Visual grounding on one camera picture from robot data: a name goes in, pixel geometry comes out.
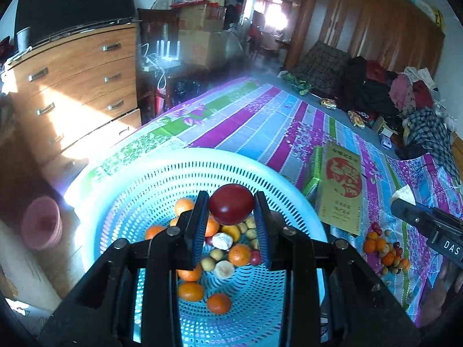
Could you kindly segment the right hand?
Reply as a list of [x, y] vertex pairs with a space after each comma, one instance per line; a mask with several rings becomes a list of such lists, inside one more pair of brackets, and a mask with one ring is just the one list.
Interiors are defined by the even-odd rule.
[[426, 327], [440, 317], [449, 293], [462, 288], [462, 269], [451, 261], [444, 261], [431, 291], [425, 297], [418, 317], [418, 327]]

